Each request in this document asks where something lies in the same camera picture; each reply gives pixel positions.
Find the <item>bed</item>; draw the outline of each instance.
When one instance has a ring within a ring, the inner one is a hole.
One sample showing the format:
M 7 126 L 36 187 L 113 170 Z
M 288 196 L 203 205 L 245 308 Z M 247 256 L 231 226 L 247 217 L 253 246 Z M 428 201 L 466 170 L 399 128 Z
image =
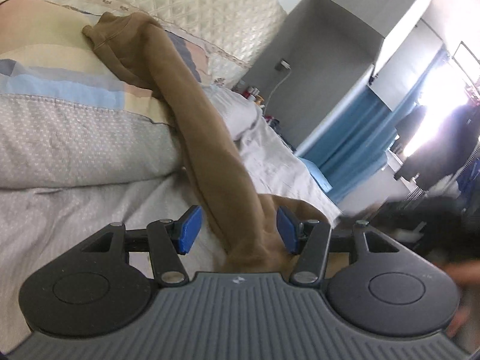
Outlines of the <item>bed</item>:
M 80 13 L 48 4 L 36 12 L 34 7 L 46 3 L 13 1 L 28 5 L 20 8 L 30 17 L 2 15 L 0 5 L 0 20 L 10 20 L 0 30 L 0 43 L 7 40 L 0 48 L 0 61 L 13 61 L 0 64 L 0 87 L 4 84 L 0 92 L 0 350 L 4 352 L 29 333 L 17 296 L 30 273 L 110 222 L 141 228 L 154 220 L 177 219 L 197 203 L 182 169 L 178 142 L 169 133 L 168 110 L 155 108 L 148 94 L 118 81 L 83 43 L 78 29 L 98 20 L 85 10 L 98 11 L 69 5 L 84 11 Z M 47 23 L 49 17 L 56 21 Z M 51 38 L 56 31 L 41 30 L 63 28 L 64 23 L 69 23 L 68 31 L 61 39 Z M 34 24 L 37 31 L 25 30 Z M 215 74 L 202 66 L 201 53 L 194 55 L 203 50 L 210 62 L 213 44 L 178 26 L 167 27 L 223 117 L 257 192 L 307 201 L 334 221 L 339 210 L 267 126 L 260 109 L 226 86 L 209 82 Z M 29 39 L 30 32 L 34 40 Z M 69 52 L 62 52 L 65 47 Z M 95 93 L 82 92 L 85 86 L 94 87 Z M 214 270 L 224 258 L 218 240 L 204 225 L 182 262 L 192 276 Z M 149 274 L 144 256 L 132 256 L 130 261 Z

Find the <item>brown garment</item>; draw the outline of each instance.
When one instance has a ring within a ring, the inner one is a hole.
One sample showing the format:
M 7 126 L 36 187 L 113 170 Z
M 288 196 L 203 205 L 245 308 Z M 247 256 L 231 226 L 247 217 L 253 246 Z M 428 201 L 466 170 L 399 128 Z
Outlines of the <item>brown garment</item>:
M 325 216 L 306 202 L 256 193 L 222 118 L 153 18 L 107 12 L 83 34 L 120 80 L 152 90 L 171 107 L 190 182 L 227 252 L 222 271 L 286 274 L 292 257 L 275 226 L 277 208 L 285 205 L 301 220 Z

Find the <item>white cable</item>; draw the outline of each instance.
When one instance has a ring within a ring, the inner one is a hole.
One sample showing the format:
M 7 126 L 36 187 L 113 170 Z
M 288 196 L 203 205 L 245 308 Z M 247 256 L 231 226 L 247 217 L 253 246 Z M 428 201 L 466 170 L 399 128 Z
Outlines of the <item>white cable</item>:
M 273 90 L 268 95 L 268 99 L 265 102 L 265 108 L 263 109 L 263 114 L 264 115 L 266 115 L 268 103 L 270 102 L 270 99 L 272 98 L 273 94 L 278 89 L 278 87 L 285 82 L 285 80 L 290 76 L 290 74 L 292 74 L 292 68 L 289 69 L 289 73 L 284 78 L 282 78 L 282 80 L 280 80 L 280 82 L 277 85 L 275 85 L 275 88 L 273 88 Z

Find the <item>white bed sheet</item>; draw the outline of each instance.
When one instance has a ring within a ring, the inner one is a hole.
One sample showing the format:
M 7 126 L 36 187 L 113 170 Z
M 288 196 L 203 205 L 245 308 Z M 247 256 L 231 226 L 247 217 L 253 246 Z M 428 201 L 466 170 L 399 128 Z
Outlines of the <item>white bed sheet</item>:
M 224 117 L 259 193 L 305 200 L 330 221 L 340 214 L 304 164 L 267 126 L 256 105 L 225 88 L 212 86 L 205 92 Z M 17 301 L 28 275 L 110 222 L 142 228 L 158 219 L 177 219 L 196 203 L 184 172 L 119 185 L 0 190 L 0 350 L 8 352 L 29 334 Z M 224 258 L 218 240 L 204 225 L 181 260 L 193 276 L 214 270 Z M 147 273 L 145 259 L 132 261 Z

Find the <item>curtain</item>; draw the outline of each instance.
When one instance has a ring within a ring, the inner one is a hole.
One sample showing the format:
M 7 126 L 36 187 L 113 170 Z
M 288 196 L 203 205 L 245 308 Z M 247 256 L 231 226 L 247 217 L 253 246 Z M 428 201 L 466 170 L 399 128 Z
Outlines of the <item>curtain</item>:
M 335 204 L 387 164 L 386 151 L 397 136 L 395 124 L 414 108 L 428 74 L 447 60 L 442 48 L 394 111 L 366 87 L 304 155 L 331 184 L 327 195 Z

